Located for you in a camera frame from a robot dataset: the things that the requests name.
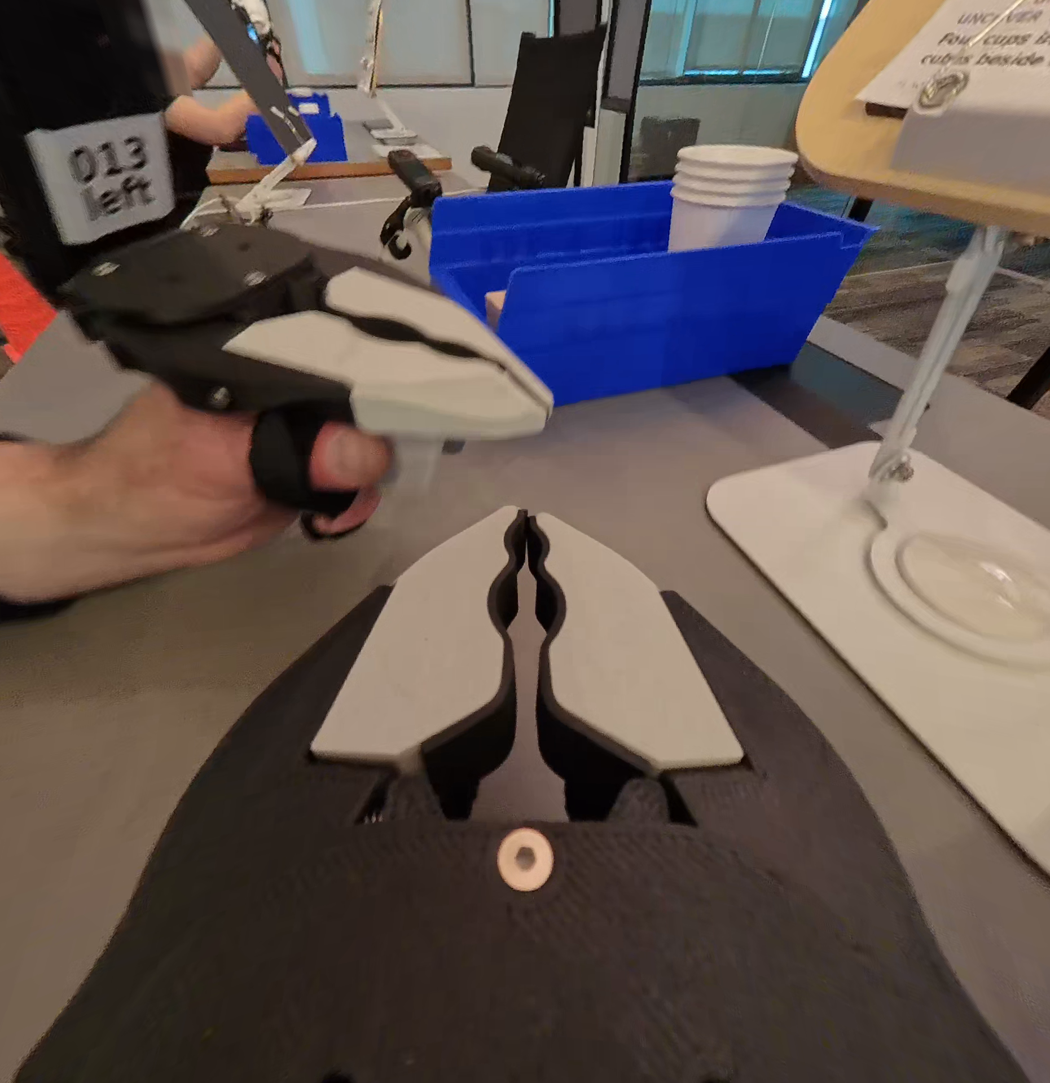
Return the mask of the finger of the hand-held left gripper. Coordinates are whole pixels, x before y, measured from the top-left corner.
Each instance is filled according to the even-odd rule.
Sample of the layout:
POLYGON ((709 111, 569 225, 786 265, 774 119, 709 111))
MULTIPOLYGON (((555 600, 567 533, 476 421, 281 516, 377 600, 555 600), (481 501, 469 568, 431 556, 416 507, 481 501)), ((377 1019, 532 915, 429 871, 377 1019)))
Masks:
POLYGON ((529 393, 546 392, 543 381, 470 310, 409 280, 350 268, 328 280, 324 306, 362 332, 401 345, 425 345, 447 358, 487 363, 529 393))
POLYGON ((355 425, 389 438, 527 438, 553 408, 517 364, 377 339, 326 312, 261 319, 222 350, 347 391, 355 425))

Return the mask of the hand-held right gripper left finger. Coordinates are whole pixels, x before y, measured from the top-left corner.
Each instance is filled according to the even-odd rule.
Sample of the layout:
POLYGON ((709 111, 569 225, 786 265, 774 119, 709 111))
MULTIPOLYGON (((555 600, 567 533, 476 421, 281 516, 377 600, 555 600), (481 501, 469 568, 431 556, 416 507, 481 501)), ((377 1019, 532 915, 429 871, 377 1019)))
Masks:
POLYGON ((528 513, 506 506, 426 552, 388 590, 311 755, 422 777, 451 820, 516 738, 514 651, 528 513))

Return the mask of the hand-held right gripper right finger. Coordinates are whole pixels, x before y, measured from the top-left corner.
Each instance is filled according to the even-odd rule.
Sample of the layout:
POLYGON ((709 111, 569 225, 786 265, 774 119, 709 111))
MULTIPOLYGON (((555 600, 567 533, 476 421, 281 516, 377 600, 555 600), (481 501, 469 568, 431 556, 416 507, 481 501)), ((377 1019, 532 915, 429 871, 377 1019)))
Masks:
POLYGON ((547 512, 527 523, 535 615, 544 629, 537 735, 570 821, 607 820, 626 786, 741 765, 719 700, 648 576, 547 512))

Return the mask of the blue plastic bin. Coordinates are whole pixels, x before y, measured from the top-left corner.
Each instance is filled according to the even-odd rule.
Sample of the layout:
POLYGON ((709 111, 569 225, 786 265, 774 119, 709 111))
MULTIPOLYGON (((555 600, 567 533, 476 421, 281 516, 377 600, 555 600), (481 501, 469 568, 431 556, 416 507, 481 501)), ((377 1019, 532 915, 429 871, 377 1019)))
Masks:
POLYGON ((667 251, 670 182, 452 195, 429 277, 486 321, 555 405, 787 366, 875 229, 783 203, 751 245, 667 251))
MULTIPOLYGON (((307 164, 347 161, 344 123, 341 116, 333 112, 328 94, 306 88, 289 89, 288 100, 315 139, 315 149, 310 154, 307 164)), ((254 156, 259 165, 275 167, 283 162, 285 151, 260 115, 247 118, 245 140, 247 152, 254 156)))

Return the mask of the person's left hand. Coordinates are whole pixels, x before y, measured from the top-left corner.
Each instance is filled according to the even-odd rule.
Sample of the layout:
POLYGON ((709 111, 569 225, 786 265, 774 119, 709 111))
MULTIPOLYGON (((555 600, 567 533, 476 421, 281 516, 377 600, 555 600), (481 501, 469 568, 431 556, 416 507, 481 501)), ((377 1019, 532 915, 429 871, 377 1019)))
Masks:
POLYGON ((260 547, 298 520, 255 487, 254 423, 152 384, 111 425, 0 440, 0 601, 51 603, 260 547))

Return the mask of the spare black white gripper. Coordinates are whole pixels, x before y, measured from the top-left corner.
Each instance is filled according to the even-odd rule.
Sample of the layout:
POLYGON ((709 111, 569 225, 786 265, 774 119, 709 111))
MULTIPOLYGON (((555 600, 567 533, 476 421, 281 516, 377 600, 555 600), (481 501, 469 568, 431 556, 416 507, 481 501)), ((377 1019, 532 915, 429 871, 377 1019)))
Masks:
POLYGON ((434 205, 443 195, 439 180, 409 149, 390 151, 388 165, 407 190, 407 195, 381 227, 382 256, 397 262, 410 259, 414 251, 429 257, 434 205))
POLYGON ((481 144, 471 154, 471 164, 488 175, 487 193, 537 191, 546 187, 544 173, 516 162, 512 157, 481 144))

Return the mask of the wooden top table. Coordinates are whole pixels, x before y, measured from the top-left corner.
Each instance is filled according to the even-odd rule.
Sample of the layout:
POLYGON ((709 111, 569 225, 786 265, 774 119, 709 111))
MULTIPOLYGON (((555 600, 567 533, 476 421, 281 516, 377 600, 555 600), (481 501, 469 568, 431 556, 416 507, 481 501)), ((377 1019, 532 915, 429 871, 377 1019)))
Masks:
MULTIPOLYGON (((306 162, 285 177, 287 181, 309 182, 389 177, 392 173, 385 155, 376 149, 371 133, 363 127, 368 120, 385 120, 383 99, 370 100, 355 89, 327 88, 328 101, 344 126, 347 160, 306 162)), ((216 151, 207 168, 209 184, 215 186, 255 184, 270 174, 248 152, 216 151)))

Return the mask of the orange safety vest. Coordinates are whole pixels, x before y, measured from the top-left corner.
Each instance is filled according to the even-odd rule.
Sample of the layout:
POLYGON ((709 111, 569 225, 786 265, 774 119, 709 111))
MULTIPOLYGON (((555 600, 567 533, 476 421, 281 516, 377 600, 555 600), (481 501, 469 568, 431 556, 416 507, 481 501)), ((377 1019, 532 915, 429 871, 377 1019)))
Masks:
POLYGON ((0 251, 0 331, 6 339, 3 351, 10 363, 17 364, 56 318, 54 305, 19 265, 0 251))

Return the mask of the grey board book stand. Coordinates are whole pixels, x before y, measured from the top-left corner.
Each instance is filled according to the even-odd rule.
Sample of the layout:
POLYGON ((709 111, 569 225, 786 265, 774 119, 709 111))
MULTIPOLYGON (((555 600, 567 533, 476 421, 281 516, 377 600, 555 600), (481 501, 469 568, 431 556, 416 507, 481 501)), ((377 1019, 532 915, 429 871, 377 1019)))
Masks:
MULTIPOLYGON (((239 200, 219 198, 223 212, 231 221, 247 225, 267 225, 273 216, 271 197, 274 191, 285 181, 285 177, 307 162, 310 154, 315 149, 315 139, 288 100, 287 88, 276 79, 274 71, 270 70, 255 29, 242 11, 224 1, 187 1, 184 5, 191 11, 194 19, 199 22, 204 34, 219 47, 223 56, 222 64, 226 64, 238 79, 241 91, 254 100, 258 108, 254 115, 265 119, 285 151, 283 162, 275 166, 268 175, 255 183, 254 187, 239 200)), ((182 54, 183 51, 180 55, 180 74, 187 78, 182 54)), ((175 95, 173 101, 185 94, 193 96, 193 89, 175 95)), ((211 148, 186 138, 179 138, 167 128, 166 131, 173 138, 211 148)))

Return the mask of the black office chair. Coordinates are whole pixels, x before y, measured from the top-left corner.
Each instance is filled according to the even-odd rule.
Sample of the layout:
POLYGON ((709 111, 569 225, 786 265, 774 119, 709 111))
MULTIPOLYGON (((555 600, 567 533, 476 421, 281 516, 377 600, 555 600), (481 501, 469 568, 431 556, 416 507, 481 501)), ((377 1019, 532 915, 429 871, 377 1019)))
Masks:
POLYGON ((541 37, 522 32, 499 154, 563 188, 583 149, 593 119, 599 63, 607 26, 588 32, 541 37))

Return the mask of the instruction sheet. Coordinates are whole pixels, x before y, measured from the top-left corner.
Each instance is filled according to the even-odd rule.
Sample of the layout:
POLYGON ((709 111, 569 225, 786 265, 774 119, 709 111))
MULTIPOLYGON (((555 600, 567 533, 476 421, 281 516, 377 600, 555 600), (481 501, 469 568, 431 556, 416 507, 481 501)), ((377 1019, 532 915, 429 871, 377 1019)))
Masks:
POLYGON ((1050 87, 1050 1, 943 2, 857 101, 905 110, 935 76, 1050 87))

